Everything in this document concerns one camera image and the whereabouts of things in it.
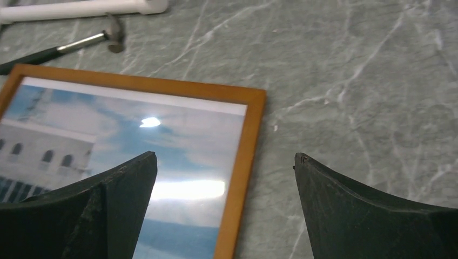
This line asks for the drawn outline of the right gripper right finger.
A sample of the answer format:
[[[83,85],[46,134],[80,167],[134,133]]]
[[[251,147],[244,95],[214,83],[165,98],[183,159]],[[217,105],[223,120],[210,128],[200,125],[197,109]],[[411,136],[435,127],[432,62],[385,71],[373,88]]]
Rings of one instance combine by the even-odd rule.
[[[457,209],[382,192],[305,153],[293,168],[315,258],[457,258]]]

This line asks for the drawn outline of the building photo print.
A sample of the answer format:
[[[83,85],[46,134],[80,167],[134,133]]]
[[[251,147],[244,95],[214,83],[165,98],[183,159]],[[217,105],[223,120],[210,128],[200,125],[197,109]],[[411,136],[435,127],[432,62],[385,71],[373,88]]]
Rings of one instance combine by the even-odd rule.
[[[247,107],[26,77],[1,119],[1,201],[153,151],[134,258],[212,258]]]

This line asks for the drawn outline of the brown wooden picture frame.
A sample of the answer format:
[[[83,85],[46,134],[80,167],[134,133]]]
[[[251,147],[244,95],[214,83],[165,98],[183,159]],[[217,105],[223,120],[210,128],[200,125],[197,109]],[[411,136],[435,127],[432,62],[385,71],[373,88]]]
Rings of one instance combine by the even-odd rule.
[[[212,257],[233,258],[266,101],[264,90],[48,66],[16,65],[1,88],[1,119],[26,77],[246,105],[233,174]]]

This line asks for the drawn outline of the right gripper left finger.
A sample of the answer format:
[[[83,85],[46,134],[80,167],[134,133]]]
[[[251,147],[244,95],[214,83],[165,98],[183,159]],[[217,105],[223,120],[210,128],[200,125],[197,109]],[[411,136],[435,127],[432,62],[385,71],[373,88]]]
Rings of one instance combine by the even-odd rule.
[[[157,176],[145,152],[68,186],[1,204],[1,258],[132,258]]]

